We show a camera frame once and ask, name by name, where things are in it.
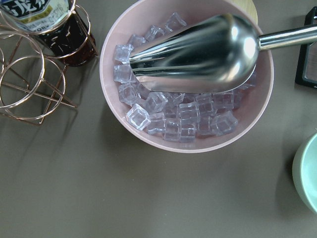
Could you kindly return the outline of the mint green bowl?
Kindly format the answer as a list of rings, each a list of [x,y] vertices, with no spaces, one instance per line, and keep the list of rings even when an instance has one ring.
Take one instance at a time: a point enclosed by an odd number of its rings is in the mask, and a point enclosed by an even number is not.
[[[295,189],[304,204],[317,212],[317,135],[313,134],[297,149],[293,164],[292,178]]]

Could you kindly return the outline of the steel ice scoop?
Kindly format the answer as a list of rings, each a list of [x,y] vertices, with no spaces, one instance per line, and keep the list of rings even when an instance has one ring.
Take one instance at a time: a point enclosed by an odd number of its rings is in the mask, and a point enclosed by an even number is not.
[[[136,49],[129,63],[150,91],[222,93],[250,78],[260,52],[316,40],[314,24],[260,35],[246,18],[226,13]]]

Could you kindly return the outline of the tea bottle at edge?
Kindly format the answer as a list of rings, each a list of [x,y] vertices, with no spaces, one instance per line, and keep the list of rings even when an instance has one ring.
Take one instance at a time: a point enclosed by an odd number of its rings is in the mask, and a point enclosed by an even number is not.
[[[67,66],[84,65],[97,54],[74,0],[2,0],[0,10],[11,26],[33,35]]]

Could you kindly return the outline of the pink bowl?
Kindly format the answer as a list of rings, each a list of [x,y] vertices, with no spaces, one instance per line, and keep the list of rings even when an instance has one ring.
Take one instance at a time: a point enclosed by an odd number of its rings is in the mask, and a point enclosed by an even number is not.
[[[126,119],[129,106],[120,102],[118,83],[113,80],[114,49],[128,42],[132,34],[143,35],[152,24],[164,25],[178,12],[187,24],[195,24],[213,15],[233,13],[249,19],[248,14],[230,0],[139,0],[125,10],[111,27],[100,58],[100,81],[105,99],[117,120],[138,139],[151,146],[177,153],[203,153],[227,146],[245,135],[262,116],[271,96],[274,67],[271,52],[262,52],[256,67],[257,84],[247,92],[241,106],[233,114],[238,119],[235,130],[223,136],[200,136],[192,143],[165,141],[161,134],[149,135],[130,125]]]

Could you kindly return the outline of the black scale device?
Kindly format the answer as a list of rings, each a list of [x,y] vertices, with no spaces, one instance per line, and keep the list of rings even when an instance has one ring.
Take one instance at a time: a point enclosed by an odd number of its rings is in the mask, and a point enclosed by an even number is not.
[[[317,43],[301,45],[295,82],[310,88],[317,88]]]

